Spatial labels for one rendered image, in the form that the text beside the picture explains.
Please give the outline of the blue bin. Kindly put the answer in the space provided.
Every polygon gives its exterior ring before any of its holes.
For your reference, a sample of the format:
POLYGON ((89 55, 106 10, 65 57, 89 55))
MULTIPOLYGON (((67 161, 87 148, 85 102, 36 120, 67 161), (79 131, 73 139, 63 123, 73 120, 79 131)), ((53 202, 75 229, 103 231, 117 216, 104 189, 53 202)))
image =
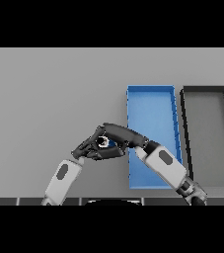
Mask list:
MULTIPOLYGON (((183 162, 177 100, 173 85, 128 85, 127 127, 164 145, 183 162)), ((129 188, 134 190, 170 189, 155 172, 128 150, 129 188)))

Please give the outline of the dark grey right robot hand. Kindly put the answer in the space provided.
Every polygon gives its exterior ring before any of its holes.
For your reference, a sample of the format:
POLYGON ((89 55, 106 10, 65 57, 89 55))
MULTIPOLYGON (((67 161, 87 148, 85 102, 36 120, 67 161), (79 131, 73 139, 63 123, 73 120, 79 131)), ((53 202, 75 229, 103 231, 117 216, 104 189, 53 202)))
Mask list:
POLYGON ((104 125, 99 126, 92 135, 89 146, 90 151, 87 153, 87 158, 104 160, 121 157, 125 154, 126 148, 135 147, 141 147, 146 154, 149 155, 160 146, 160 143, 150 140, 145 135, 130 128, 104 123, 104 125), (115 146, 99 147, 98 138, 101 136, 106 137, 108 140, 112 140, 115 146))

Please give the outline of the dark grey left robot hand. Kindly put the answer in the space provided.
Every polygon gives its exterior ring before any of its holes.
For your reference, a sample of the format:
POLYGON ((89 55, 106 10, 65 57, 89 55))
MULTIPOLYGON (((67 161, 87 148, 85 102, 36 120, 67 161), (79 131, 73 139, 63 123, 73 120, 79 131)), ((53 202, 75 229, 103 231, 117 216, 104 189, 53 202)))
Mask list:
POLYGON ((97 145, 98 137, 104 133, 105 128, 103 126, 98 126, 93 135, 84 140, 71 152, 72 156, 75 159, 79 159, 80 157, 91 158, 93 160, 107 159, 107 154, 97 145))

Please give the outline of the dark grey bin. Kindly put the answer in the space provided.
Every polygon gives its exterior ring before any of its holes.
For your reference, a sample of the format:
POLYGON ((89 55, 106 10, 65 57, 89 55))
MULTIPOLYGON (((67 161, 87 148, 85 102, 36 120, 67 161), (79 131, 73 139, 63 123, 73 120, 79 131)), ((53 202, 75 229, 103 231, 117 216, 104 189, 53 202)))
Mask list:
POLYGON ((189 174, 224 187, 224 86, 184 86, 180 96, 189 174))

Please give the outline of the blue pipe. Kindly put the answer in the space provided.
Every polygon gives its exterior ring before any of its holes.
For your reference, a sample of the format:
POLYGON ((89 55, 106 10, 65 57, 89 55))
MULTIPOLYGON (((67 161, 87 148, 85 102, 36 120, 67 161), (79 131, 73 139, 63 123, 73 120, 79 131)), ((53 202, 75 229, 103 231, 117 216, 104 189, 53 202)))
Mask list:
POLYGON ((97 140, 97 144, 99 148, 108 148, 108 147, 114 147, 115 142, 106 136, 99 136, 97 140))

